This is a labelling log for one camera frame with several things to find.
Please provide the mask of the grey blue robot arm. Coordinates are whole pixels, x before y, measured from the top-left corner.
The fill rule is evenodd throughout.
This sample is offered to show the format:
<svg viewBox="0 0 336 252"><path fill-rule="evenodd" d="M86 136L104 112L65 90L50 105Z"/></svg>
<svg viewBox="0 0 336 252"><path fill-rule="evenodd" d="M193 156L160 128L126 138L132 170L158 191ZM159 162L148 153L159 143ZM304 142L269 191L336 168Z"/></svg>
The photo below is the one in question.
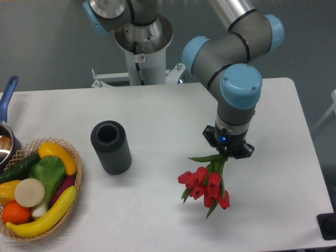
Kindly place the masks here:
<svg viewBox="0 0 336 252"><path fill-rule="evenodd" d="M204 36L191 39L182 51L182 63L217 101L215 125L207 126L203 136L219 153L243 159L254 151L245 137L263 84L249 62L277 49L284 27L277 17L259 14L250 1L211 5L228 34L216 42ZM166 82L165 50L173 31L158 12L157 1L85 1L83 8L96 31L114 31L131 85Z"/></svg>

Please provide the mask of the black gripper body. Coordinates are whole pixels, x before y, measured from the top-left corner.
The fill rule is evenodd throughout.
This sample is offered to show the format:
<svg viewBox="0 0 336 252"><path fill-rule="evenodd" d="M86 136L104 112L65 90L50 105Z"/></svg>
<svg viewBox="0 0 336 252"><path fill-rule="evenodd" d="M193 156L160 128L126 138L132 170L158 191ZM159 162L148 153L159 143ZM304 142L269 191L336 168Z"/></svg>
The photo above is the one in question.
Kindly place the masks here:
<svg viewBox="0 0 336 252"><path fill-rule="evenodd" d="M227 128L221 130L217 126L208 125L203 136L209 145L215 148L220 154L226 153L228 157L235 159L249 158L254 146L247 143L245 140L247 130L243 133L230 132Z"/></svg>

